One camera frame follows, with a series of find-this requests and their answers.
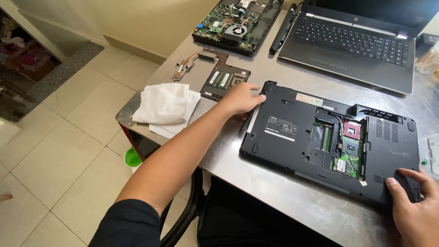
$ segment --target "laptop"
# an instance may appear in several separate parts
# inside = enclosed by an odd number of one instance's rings
[[[412,94],[415,37],[432,0],[305,0],[280,58]]]
[[[419,184],[397,172],[419,171],[413,119],[365,105],[345,105],[267,81],[266,101],[248,118],[240,153],[361,202],[392,204],[385,180],[395,178],[412,202]]]
[[[273,25],[283,0],[221,0],[198,24],[194,40],[244,55],[254,54]]]

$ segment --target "white towel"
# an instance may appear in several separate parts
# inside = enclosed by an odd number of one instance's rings
[[[185,121],[175,124],[149,124],[149,130],[171,139],[178,134],[178,132],[182,131],[182,129],[186,128],[200,98],[200,93],[189,90],[187,92],[186,111],[184,113]]]
[[[146,86],[133,121],[147,124],[184,123],[188,91],[189,85],[180,83]]]

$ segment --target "metal table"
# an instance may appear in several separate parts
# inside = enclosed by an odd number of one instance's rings
[[[403,116],[417,122],[417,134],[421,160],[428,156],[427,137],[439,133],[439,84],[433,77],[415,74],[414,93],[404,96],[384,89],[372,87],[332,73],[289,62],[268,50],[286,15],[279,14],[271,31],[253,57],[238,55],[231,51],[196,43],[189,35],[172,55],[163,63],[146,85],[173,82],[176,62],[180,57],[203,48],[229,54],[227,64],[250,70],[249,82],[262,86],[265,81],[277,81],[279,86],[293,88],[340,103],[367,105]],[[214,67],[213,62],[195,60],[181,83],[200,91]],[[131,116],[140,105],[142,87],[116,116],[121,126],[163,145],[167,138],[152,133],[147,124],[131,121]],[[201,98],[191,122],[208,111],[216,102]],[[270,170],[260,164],[239,156],[239,147],[245,131],[244,121],[232,117],[226,122],[216,140],[211,144],[199,167],[228,183],[242,189],[266,204],[343,246],[398,246],[397,232],[390,214],[378,213],[317,184]]]

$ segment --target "black sleeve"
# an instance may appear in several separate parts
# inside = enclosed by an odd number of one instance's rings
[[[127,199],[113,204],[105,214],[91,246],[159,246],[160,217],[148,203]]]

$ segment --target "touchpad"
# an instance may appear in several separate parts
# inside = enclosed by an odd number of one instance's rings
[[[351,56],[314,47],[309,58],[313,62],[327,65],[332,68],[348,71]]]

